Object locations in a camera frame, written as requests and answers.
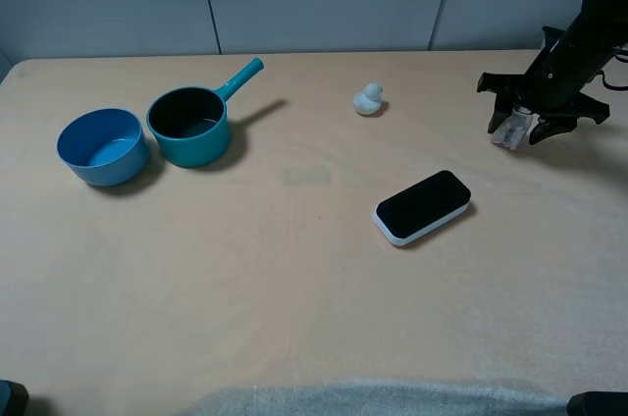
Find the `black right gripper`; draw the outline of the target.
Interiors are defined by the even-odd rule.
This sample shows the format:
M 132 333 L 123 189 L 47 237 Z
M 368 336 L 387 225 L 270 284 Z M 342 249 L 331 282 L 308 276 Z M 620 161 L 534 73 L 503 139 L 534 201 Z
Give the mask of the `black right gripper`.
M 488 133 L 493 134 L 512 115 L 514 107 L 526 108 L 538 118 L 529 144 L 574 131 L 578 118 L 600 124 L 609 117 L 609 106 L 582 92 L 610 60 L 610 42 L 593 30 L 543 27 L 540 53 L 520 75 L 483 73 L 479 92 L 496 95 Z

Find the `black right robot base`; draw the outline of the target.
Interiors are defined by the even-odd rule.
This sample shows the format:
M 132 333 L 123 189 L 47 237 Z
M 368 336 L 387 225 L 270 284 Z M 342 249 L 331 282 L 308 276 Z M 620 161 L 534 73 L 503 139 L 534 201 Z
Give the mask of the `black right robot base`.
M 628 393 L 586 391 L 572 396 L 566 407 L 568 416 L 628 416 Z

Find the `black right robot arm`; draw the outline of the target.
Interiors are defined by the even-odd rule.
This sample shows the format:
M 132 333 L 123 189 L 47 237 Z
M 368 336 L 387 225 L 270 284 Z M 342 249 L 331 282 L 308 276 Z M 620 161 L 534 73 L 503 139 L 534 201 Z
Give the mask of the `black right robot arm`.
M 627 46 L 627 0 L 582 0 L 567 28 L 544 26 L 544 46 L 522 75 L 481 75 L 477 90 L 496 96 L 488 133 L 492 143 L 515 150 L 572 132 L 578 120 L 596 124 L 609 106 L 582 92 Z

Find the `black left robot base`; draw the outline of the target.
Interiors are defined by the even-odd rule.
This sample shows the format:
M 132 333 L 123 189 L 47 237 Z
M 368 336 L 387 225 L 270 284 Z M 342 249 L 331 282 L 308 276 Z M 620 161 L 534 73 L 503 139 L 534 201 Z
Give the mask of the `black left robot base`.
M 23 385 L 0 381 L 0 416 L 23 416 L 28 401 L 29 394 Z

